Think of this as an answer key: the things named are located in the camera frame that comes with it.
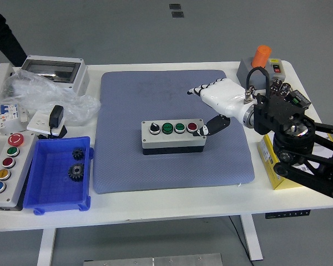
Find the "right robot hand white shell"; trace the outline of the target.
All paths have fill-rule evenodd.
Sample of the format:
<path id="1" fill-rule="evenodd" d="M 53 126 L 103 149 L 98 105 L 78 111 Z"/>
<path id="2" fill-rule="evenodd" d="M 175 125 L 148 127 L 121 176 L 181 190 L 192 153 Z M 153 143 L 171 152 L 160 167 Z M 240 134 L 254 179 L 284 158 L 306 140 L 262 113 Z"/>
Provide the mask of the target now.
<path id="1" fill-rule="evenodd" d="M 245 89 L 229 78 L 218 79 L 210 84 L 203 84 L 190 89 L 187 94 L 195 94 L 215 110 L 218 115 L 209 120 L 193 136 L 210 136 L 230 125 L 230 119 L 236 118 L 245 127 L 254 127 L 253 103 L 245 103 Z"/>

